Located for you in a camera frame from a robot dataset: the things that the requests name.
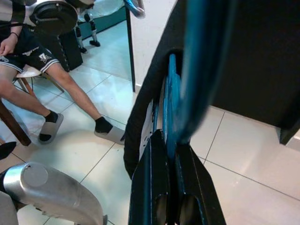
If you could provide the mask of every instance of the white wall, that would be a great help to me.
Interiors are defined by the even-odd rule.
[[[146,18],[131,14],[135,88],[139,91],[176,0],[144,0]]]
[[[300,130],[286,144],[287,147],[300,151]]]

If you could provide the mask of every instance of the wristband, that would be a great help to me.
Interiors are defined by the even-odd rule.
[[[10,32],[10,34],[15,34],[17,36],[18,41],[19,41],[19,35],[17,35],[17,33]]]

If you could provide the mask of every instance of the black cloth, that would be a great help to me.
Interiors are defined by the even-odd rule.
[[[0,22],[0,25],[10,24],[9,22]],[[0,29],[0,42],[8,38],[10,35],[10,27]],[[15,46],[15,53],[23,53],[28,50],[27,44],[37,42],[37,38],[29,31],[27,26],[23,26],[22,31],[19,35],[18,43]]]
[[[123,159],[130,178],[139,162],[141,134],[148,105],[160,94],[164,78],[168,74],[170,54],[183,54],[186,8],[187,1],[177,1],[127,122]]]
[[[10,28],[1,30],[0,34],[0,42],[2,42],[9,36]],[[23,27],[20,33],[14,52],[6,56],[0,56],[0,65],[14,68],[20,73],[23,71],[25,64],[44,73],[52,64],[58,62],[54,55],[40,44],[26,26]]]

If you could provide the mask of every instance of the black sock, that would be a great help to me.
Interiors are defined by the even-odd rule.
[[[100,117],[99,119],[95,120],[95,122],[95,130],[98,133],[109,133],[113,128],[113,126],[104,117]]]
[[[57,113],[53,112],[51,110],[50,110],[50,113],[47,116],[45,116],[46,122],[56,123],[57,118],[58,118]]]
[[[50,110],[49,115],[45,116],[46,122],[56,123],[58,119],[58,114]],[[51,135],[40,134],[39,139],[43,142],[48,141],[51,138]]]

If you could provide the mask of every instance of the knee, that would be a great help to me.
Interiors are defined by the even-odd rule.
[[[10,98],[14,94],[14,86],[8,79],[0,78],[0,98]]]
[[[75,84],[73,78],[66,71],[61,71],[59,74],[59,83],[65,88],[68,89]]]

